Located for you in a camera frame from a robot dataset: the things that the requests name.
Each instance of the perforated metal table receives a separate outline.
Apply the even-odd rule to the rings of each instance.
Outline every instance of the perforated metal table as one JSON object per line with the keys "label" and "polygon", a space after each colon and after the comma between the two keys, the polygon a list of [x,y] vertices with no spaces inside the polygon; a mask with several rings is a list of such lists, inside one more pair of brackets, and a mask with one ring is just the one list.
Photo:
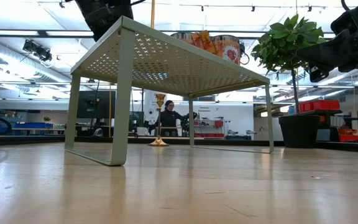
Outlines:
{"label": "perforated metal table", "polygon": [[[114,138],[108,165],[126,161],[127,130],[131,87],[145,88],[193,98],[265,85],[270,80],[221,57],[170,37],[132,19],[121,17],[72,68],[71,95],[65,149],[74,147],[75,122],[80,78],[117,83]],[[273,152],[272,114],[267,97],[270,152]],[[193,123],[190,113],[190,124]],[[194,147],[194,129],[190,126],[190,145]]]}

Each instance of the woman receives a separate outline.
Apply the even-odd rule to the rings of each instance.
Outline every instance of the woman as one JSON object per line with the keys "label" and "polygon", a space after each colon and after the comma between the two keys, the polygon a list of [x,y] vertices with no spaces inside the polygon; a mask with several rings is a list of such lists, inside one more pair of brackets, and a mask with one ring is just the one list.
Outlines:
{"label": "woman", "polygon": [[161,112],[161,115],[159,117],[161,122],[161,136],[178,136],[178,130],[177,129],[167,129],[165,127],[169,128],[175,128],[177,126],[177,119],[183,119],[183,117],[175,112],[173,108],[175,107],[175,104],[172,102],[172,100],[167,100],[165,102],[165,108],[164,111]]}

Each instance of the plant stem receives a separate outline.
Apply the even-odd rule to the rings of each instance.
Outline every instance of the plant stem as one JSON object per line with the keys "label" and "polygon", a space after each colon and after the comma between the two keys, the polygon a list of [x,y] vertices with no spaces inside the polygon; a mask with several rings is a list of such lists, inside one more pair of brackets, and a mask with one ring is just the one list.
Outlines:
{"label": "plant stem", "polygon": [[296,113],[299,114],[299,100],[298,100],[298,90],[296,89],[296,80],[295,80],[295,71],[291,69],[291,76],[292,76],[292,85],[293,85],[293,98],[295,99],[295,106],[296,106]]}

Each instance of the dark hair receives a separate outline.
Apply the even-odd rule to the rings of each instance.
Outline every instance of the dark hair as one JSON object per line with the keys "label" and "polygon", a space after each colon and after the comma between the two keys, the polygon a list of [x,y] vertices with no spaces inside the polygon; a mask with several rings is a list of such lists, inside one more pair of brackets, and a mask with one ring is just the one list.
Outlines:
{"label": "dark hair", "polygon": [[172,100],[167,100],[167,102],[165,102],[165,107],[164,107],[164,110],[167,110],[167,107],[170,103],[173,103]]}

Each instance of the black jacket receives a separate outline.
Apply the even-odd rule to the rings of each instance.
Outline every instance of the black jacket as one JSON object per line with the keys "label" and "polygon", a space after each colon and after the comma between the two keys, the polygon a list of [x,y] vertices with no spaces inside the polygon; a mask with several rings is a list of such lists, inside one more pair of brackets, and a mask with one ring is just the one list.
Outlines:
{"label": "black jacket", "polygon": [[165,110],[165,111],[161,112],[161,118],[160,118],[161,127],[176,127],[177,119],[183,119],[183,117],[175,111]]}

